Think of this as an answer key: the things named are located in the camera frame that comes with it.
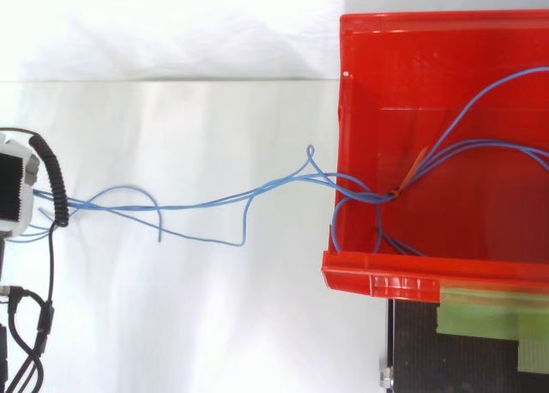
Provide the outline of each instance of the white table surface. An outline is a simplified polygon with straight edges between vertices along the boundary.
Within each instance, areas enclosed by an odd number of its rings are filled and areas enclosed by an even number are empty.
[[[0,123],[42,133],[72,197],[134,184],[161,204],[185,204],[287,175],[310,143],[334,171],[337,100],[333,81],[4,83]],[[146,202],[123,192],[102,201]],[[334,192],[312,184],[261,196],[244,248],[159,244],[132,221],[78,214],[55,236],[43,391],[380,391],[385,302],[329,290],[320,271],[333,205]],[[166,227],[238,240],[241,211],[166,212]],[[45,294],[47,266],[45,241],[8,245],[3,282]],[[35,315],[21,304],[28,340]],[[12,376],[22,360],[10,343]]]

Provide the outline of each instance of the black panel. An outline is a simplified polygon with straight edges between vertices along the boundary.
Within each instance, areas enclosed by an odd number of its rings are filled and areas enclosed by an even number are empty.
[[[23,159],[0,154],[0,220],[19,221]]]
[[[549,391],[549,376],[517,371],[518,342],[437,334],[437,305],[395,302],[395,393]]]

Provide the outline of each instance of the black base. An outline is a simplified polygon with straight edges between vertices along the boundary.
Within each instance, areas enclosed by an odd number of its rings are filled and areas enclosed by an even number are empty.
[[[549,376],[517,371],[518,342],[437,334],[437,305],[396,301],[395,393],[549,391]]]

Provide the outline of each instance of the green tape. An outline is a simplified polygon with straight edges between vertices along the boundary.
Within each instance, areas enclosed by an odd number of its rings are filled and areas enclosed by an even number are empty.
[[[518,370],[549,374],[549,296],[443,288],[437,333],[517,340]]]
[[[518,316],[513,309],[484,305],[440,305],[437,333],[518,340]]]
[[[520,340],[518,371],[549,374],[549,342]]]

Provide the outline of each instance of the blue wire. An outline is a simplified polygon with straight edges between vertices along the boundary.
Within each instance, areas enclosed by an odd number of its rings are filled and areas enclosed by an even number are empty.
[[[534,67],[532,69],[526,69],[523,71],[519,71],[518,73],[511,74],[510,76],[506,76],[500,80],[497,80],[496,82],[493,82],[488,87],[480,90],[466,105],[463,107],[463,110],[457,115],[455,120],[452,122],[452,124],[446,129],[446,131],[440,136],[440,138],[435,142],[433,148],[429,151],[427,156],[422,160],[422,163],[426,163],[429,161],[431,156],[438,150],[440,145],[443,143],[443,141],[446,139],[449,133],[452,132],[452,130],[457,126],[457,124],[462,120],[463,116],[467,114],[469,109],[476,103],[478,100],[480,100],[485,94],[491,92],[494,88],[501,86],[502,84],[505,84],[506,82],[510,82],[511,80],[515,80],[516,78],[527,76],[528,74],[534,74],[534,73],[541,73],[541,72],[549,72],[549,66],[543,66],[543,67]]]
[[[485,148],[485,147],[499,147],[499,148],[511,148],[515,150],[519,150],[523,152],[524,154],[528,155],[532,159],[536,160],[541,166],[544,167],[546,171],[549,172],[549,165],[545,163],[545,161],[541,158],[543,157],[549,157],[549,152],[546,152],[545,150],[541,150],[539,148],[533,148],[525,145],[521,145],[514,142],[506,142],[502,140],[496,140],[496,139],[469,139],[464,140],[461,142],[456,142],[447,148],[442,149],[441,151],[438,151],[443,141],[446,139],[446,137],[449,135],[449,133],[457,126],[457,124],[462,120],[463,116],[469,111],[469,109],[476,103],[481,97],[483,97],[485,94],[493,90],[494,88],[511,81],[515,78],[525,76],[528,74],[538,73],[538,72],[549,72],[549,67],[538,67],[533,69],[528,69],[524,71],[520,71],[518,73],[515,73],[513,75],[507,76],[501,80],[498,80],[497,82],[494,82],[493,84],[489,85],[488,87],[481,90],[478,94],[476,94],[463,108],[463,110],[459,113],[457,118],[452,122],[452,124],[446,129],[446,131],[442,134],[442,136],[435,142],[433,148],[429,151],[429,153],[426,155],[426,157],[421,161],[421,163],[418,166],[418,170],[416,171],[416,174],[411,179],[411,183],[417,181],[421,177],[425,176],[428,172],[433,170],[434,168],[440,166],[443,164],[446,160],[453,157],[456,154],[462,153],[464,151],[467,151],[472,148]],[[171,235],[175,235],[178,237],[182,237],[185,239],[193,239],[193,240],[199,240],[199,241],[205,241],[205,242],[213,242],[213,243],[219,243],[223,245],[231,245],[231,246],[242,246],[246,242],[247,237],[247,217],[248,212],[251,206],[252,201],[255,197],[260,196],[261,194],[264,194],[268,191],[277,189],[278,187],[281,187],[284,184],[292,183],[295,181],[302,181],[307,183],[313,183],[313,184],[319,184],[322,186],[330,187],[334,190],[339,191],[344,197],[337,203],[334,209],[334,214],[332,217],[332,229],[331,229],[331,235],[332,235],[332,241],[334,243],[335,249],[337,251],[341,250],[341,247],[339,245],[338,239],[337,239],[337,219],[338,214],[341,210],[341,208],[347,203],[349,200],[358,201],[361,203],[368,203],[375,207],[376,210],[376,217],[377,217],[377,241],[374,247],[373,252],[378,252],[383,239],[385,239],[391,246],[393,246],[397,251],[399,251],[402,254],[406,254],[406,251],[415,254],[417,256],[424,256],[423,253],[420,251],[415,250],[413,247],[406,245],[402,243],[401,241],[391,238],[388,234],[386,234],[383,231],[383,223],[382,223],[382,215],[381,215],[381,208],[380,204],[387,203],[392,200],[395,200],[395,195],[392,193],[387,194],[377,194],[374,192],[371,192],[371,190],[368,188],[368,186],[362,182],[361,180],[358,180],[357,178],[343,174],[338,172],[323,172],[320,167],[317,165],[317,163],[313,160],[313,154],[314,154],[314,148],[312,146],[309,146],[307,148],[307,161],[295,172],[292,172],[288,176],[285,176],[284,178],[278,178],[272,181],[267,182],[266,184],[263,184],[260,187],[257,187],[253,190],[248,190],[243,193],[238,193],[232,196],[223,197],[217,200],[213,200],[210,202],[205,203],[198,203],[193,205],[176,205],[176,206],[159,206],[156,200],[146,191],[133,187],[133,186],[116,186],[112,187],[110,189],[106,189],[92,197],[91,199],[87,201],[77,200],[70,198],[69,200],[69,206],[74,208],[75,211],[73,211],[70,215],[74,215],[79,210],[97,210],[97,211],[108,211],[110,213],[113,213],[115,215],[120,215],[124,218],[137,221],[139,223],[142,223],[145,226],[156,228],[159,231],[159,241],[161,241],[161,234],[162,233],[168,233]],[[316,173],[313,174],[300,174],[304,169],[311,165]],[[337,183],[335,183],[331,178],[344,178],[347,180],[350,180],[357,184],[362,191],[356,192],[349,189],[346,189],[344,187],[341,187]],[[93,201],[102,195],[106,194],[107,192],[113,191],[113,190],[119,190],[119,189],[131,189],[131,190],[137,190],[141,192],[142,194],[146,195],[151,199],[154,206],[114,206],[114,207],[105,207],[100,206],[98,204],[93,203]],[[52,201],[51,193],[41,191],[41,190],[35,190],[34,195],[36,197],[44,198],[46,200]],[[244,211],[243,211],[243,219],[242,219],[242,239],[239,242],[228,242],[225,240],[219,240],[219,239],[206,239],[206,238],[200,238],[190,235],[185,235],[182,233],[173,232],[171,230],[167,230],[162,226],[162,210],[185,210],[185,209],[205,209],[205,208],[212,208],[212,207],[218,207],[218,206],[224,206],[228,204],[233,203],[239,203],[239,202],[245,202]],[[141,219],[138,219],[136,217],[126,215],[122,212],[142,212],[142,211],[156,211],[159,215],[159,225],[155,225],[153,223],[149,223],[147,221],[143,221]],[[43,212],[44,216],[50,218],[48,214]],[[43,230],[46,232],[48,229],[45,227],[38,227],[38,226],[32,226],[33,228]],[[35,237],[35,239],[30,240],[11,240],[15,241],[16,243],[32,243],[34,241],[38,241],[40,239],[44,239],[47,237],[47,233],[29,233],[24,234],[22,237]]]

